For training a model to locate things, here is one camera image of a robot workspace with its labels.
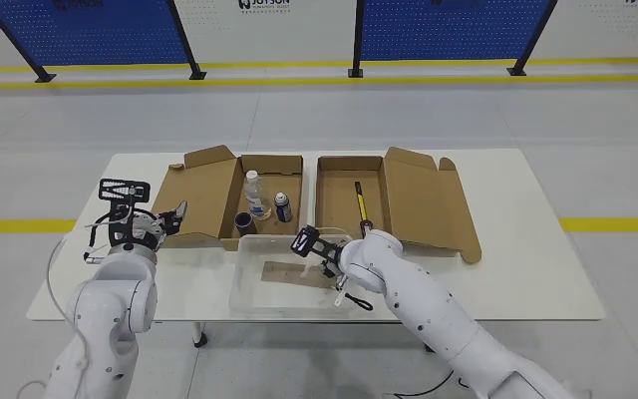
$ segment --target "table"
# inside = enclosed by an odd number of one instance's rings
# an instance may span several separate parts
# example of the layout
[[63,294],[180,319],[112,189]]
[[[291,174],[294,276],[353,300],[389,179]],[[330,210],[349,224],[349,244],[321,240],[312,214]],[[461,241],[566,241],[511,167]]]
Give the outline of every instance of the table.
[[[452,159],[459,170],[482,247],[482,260],[463,264],[461,258],[410,255],[431,271],[479,320],[595,320],[605,312],[583,270],[568,236],[520,150],[419,151]],[[300,225],[312,224],[317,159],[321,156],[383,155],[383,152],[302,152],[304,183]],[[150,209],[169,164],[181,163],[183,154],[117,154],[105,178],[151,184]],[[109,210],[98,199],[96,186],[76,227],[51,270],[56,297],[64,304],[73,289],[93,276],[96,265],[83,262],[89,239],[85,224]],[[99,230],[95,247],[108,242]],[[95,253],[106,254],[107,248]],[[193,321],[194,336],[200,322],[398,322],[381,295],[367,293],[375,310],[352,311],[347,316],[317,318],[258,318],[233,314],[228,307],[236,253],[221,248],[173,249],[158,253],[156,282],[159,303],[156,321]],[[38,291],[27,317],[61,320],[46,286]]]

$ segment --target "clear plastic container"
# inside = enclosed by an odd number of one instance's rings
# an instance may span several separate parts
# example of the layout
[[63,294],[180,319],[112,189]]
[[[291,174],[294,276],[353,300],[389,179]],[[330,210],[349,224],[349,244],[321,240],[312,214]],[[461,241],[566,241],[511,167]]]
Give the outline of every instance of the clear plastic container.
[[248,210],[254,218],[264,220],[270,217],[272,205],[257,171],[246,173],[246,184],[243,187],[243,192],[248,200]]
[[[329,242],[345,244],[343,235],[322,235]],[[318,266],[322,258],[314,253],[301,257],[290,250],[294,235],[245,235],[239,241],[237,266],[230,291],[229,307],[237,314],[255,319],[340,319],[350,311],[364,311],[349,300],[340,306],[334,302],[339,292],[332,288],[318,288],[285,282],[262,281],[264,263],[283,263]],[[366,297],[365,290],[347,284],[347,291]]]

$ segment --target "black post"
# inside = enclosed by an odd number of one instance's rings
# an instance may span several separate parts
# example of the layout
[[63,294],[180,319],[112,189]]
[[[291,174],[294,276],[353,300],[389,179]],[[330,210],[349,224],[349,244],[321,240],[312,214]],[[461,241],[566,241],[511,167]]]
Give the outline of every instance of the black post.
[[549,21],[549,17],[551,16],[551,13],[554,11],[554,7],[556,7],[556,3],[557,3],[557,0],[549,0],[549,3],[547,4],[547,8],[545,9],[545,13],[540,18],[540,21],[538,22],[538,26],[536,26],[536,30],[534,31],[534,34],[531,36],[531,40],[527,44],[527,48],[525,48],[525,52],[522,53],[522,56],[516,60],[516,64],[514,64],[513,68],[507,68],[507,71],[509,72],[510,75],[527,76],[527,74],[525,74],[525,71],[523,71],[522,69],[525,68],[525,64],[527,64],[527,60],[529,59],[529,56],[531,55],[531,52],[534,49],[534,46],[536,46],[536,42],[538,41],[538,38],[540,38],[540,34],[542,33],[543,29],[545,29],[545,25],[547,25],[547,21]]
[[181,40],[181,46],[183,46],[183,51],[186,53],[188,63],[190,64],[190,69],[192,70],[190,79],[192,81],[201,81],[206,76],[206,73],[199,70],[199,64],[195,62],[195,58],[192,56],[192,51],[190,50],[190,45],[188,44],[188,38],[186,37],[186,32],[184,32],[183,30],[183,25],[181,25],[181,19],[179,18],[177,7],[175,7],[175,2],[174,0],[166,1],[168,3],[170,15],[172,16],[172,22],[174,22],[175,29],[177,29],[177,34],[179,35],[179,40]]
[[361,66],[361,45],[363,42],[363,15],[366,0],[357,0],[357,15],[355,17],[355,54],[352,59],[352,69],[348,70],[349,78],[363,78]]
[[56,77],[56,74],[48,74],[47,71],[44,70],[44,68],[42,68],[39,65],[36,65],[35,61],[33,61],[33,59],[29,56],[27,51],[22,48],[22,46],[18,42],[18,39],[16,39],[16,37],[13,36],[13,33],[11,33],[11,31],[9,30],[9,27],[1,19],[0,19],[0,28],[2,28],[2,31],[4,32],[5,35],[7,35],[7,38],[9,38],[11,43],[13,43],[14,47],[16,48],[16,50],[18,50],[18,53],[20,53],[22,58],[24,58],[27,64],[29,64],[33,72],[35,72],[36,75],[38,75],[38,80],[36,80],[36,83],[51,82],[51,80]]

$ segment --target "cardboard box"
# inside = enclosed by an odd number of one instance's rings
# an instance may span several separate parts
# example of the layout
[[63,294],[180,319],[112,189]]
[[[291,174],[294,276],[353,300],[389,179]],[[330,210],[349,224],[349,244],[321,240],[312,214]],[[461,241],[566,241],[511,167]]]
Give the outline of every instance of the cardboard box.
[[246,172],[255,170],[264,180],[266,194],[271,202],[277,193],[286,193],[290,199],[293,218],[288,222],[277,219],[274,203],[273,215],[256,220],[261,234],[294,235],[299,227],[299,205],[303,178],[301,156],[245,155],[237,158],[226,146],[185,154],[183,164],[170,165],[153,205],[153,212],[175,207],[188,201],[186,219],[179,234],[166,238],[164,246],[210,246],[220,242],[226,250],[237,250],[239,231],[235,216],[248,211],[243,193]]
[[388,149],[381,157],[321,157],[315,224],[361,238],[355,182],[361,182],[368,219],[401,242],[448,248],[475,263],[481,251],[455,164]]

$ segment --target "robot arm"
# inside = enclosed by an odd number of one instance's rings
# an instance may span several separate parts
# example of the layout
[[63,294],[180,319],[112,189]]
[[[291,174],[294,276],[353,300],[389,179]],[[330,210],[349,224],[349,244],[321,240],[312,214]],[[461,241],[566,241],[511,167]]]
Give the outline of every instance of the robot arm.
[[179,231],[186,212],[185,202],[158,215],[136,209],[149,190],[141,182],[101,181],[100,198],[111,201],[111,211],[91,225],[90,246],[95,229],[108,224],[112,248],[104,258],[85,253],[85,261],[100,268],[68,302],[66,315],[79,333],[56,359],[46,399],[122,399],[129,393],[139,353],[136,334],[151,328],[158,302],[156,251]]
[[329,248],[342,282],[349,278],[383,294],[397,318],[461,373],[478,398],[573,399],[544,369],[496,341],[424,268],[402,259],[403,247],[392,235],[372,230],[343,248],[328,245],[308,226],[292,249],[305,255]]

